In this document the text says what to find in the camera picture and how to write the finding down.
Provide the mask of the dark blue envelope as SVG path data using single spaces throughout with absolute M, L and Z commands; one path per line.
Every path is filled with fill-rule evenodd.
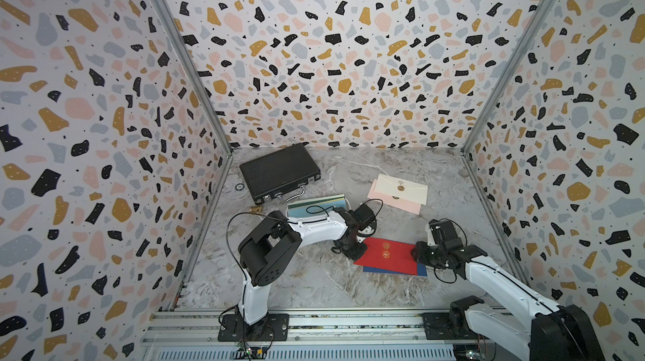
M 423 265 L 417 265 L 417 268 L 415 271 L 394 271 L 394 270 L 384 270 L 384 269 L 379 269 L 379 268 L 374 268 L 374 267 L 368 267 L 364 266 L 363 267 L 364 273 L 375 273 L 375 274 L 392 274 L 392 275 L 413 275 L 413 276 L 423 276 L 427 277 L 428 272 L 427 268 Z

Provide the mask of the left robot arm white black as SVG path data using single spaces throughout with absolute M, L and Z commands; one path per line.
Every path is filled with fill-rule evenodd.
M 312 205 L 306 213 L 304 218 L 294 218 L 273 211 L 239 244 L 237 264 L 244 279 L 237 312 L 247 326 L 264 322 L 270 287 L 300 248 L 330 242 L 334 253 L 356 261 L 367 251 L 365 241 L 377 229 L 377 213 L 366 203 L 354 210 Z

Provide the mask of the light green envelope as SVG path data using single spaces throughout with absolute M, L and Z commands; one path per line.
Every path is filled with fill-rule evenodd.
M 287 203 L 291 207 L 309 207 L 309 206 L 334 206 L 336 203 L 344 206 L 346 204 L 346 199 L 344 194 L 332 195 L 332 196 L 321 196 L 321 197 L 310 197 L 298 201 L 290 201 Z

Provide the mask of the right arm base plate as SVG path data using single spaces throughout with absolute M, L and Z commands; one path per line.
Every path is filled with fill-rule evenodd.
M 478 335 L 456 324 L 451 312 L 425 312 L 421 315 L 427 340 L 477 340 Z

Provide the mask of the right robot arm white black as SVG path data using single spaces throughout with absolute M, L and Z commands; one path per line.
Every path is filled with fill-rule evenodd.
M 460 238 L 462 228 L 444 218 L 426 227 L 430 242 L 418 241 L 411 257 L 432 270 L 451 270 L 504 307 L 498 312 L 480 297 L 452 302 L 446 330 L 455 337 L 478 334 L 520 360 L 603 360 L 590 317 L 563 306 L 503 270 L 487 252 Z

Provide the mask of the red envelope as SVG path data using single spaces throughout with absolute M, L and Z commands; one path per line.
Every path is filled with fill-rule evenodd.
M 413 244 L 372 237 L 364 243 L 368 249 L 354 262 L 356 265 L 401 272 L 415 271 L 417 268 L 418 263 L 411 256 Z

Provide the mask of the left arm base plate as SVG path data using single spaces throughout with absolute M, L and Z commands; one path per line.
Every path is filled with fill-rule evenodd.
M 269 313 L 257 323 L 249 325 L 242 315 L 227 314 L 222 317 L 218 342 L 285 342 L 289 327 L 289 315 Z

